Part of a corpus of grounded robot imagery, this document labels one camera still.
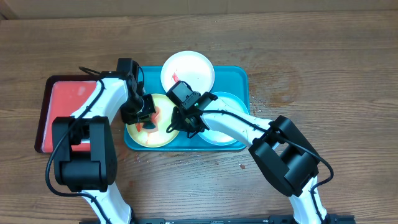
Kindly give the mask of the yellow plate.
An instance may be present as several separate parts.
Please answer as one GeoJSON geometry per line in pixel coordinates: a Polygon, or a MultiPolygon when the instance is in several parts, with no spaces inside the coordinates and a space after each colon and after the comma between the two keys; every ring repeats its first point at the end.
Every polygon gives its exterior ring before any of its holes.
{"type": "Polygon", "coordinates": [[[127,136],[135,143],[144,147],[161,147],[170,143],[177,137],[179,131],[167,133],[166,130],[171,124],[172,111],[175,104],[172,103],[165,95],[152,94],[154,105],[160,109],[160,118],[158,120],[158,131],[154,133],[138,132],[135,124],[126,125],[127,136]]]}

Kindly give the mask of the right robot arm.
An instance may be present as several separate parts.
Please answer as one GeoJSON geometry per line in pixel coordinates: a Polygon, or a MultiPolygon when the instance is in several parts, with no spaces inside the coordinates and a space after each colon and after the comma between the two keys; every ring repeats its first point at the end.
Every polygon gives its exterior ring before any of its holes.
{"type": "Polygon", "coordinates": [[[212,93],[167,94],[176,105],[170,130],[218,131],[243,143],[266,180],[287,196],[297,223],[326,223],[318,195],[319,156],[291,120],[257,118],[227,105],[212,93]]]}

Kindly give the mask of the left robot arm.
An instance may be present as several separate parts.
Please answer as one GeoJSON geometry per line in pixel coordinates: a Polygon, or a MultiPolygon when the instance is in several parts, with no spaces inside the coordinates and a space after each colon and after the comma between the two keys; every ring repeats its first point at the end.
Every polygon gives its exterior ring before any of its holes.
{"type": "Polygon", "coordinates": [[[72,115],[53,121],[53,151],[45,182],[55,195],[84,198],[98,223],[134,223],[133,210],[116,185],[118,165],[110,124],[120,113],[125,124],[155,129],[153,98],[138,80],[143,69],[131,58],[119,58],[114,71],[81,70],[96,79],[96,88],[72,115]]]}

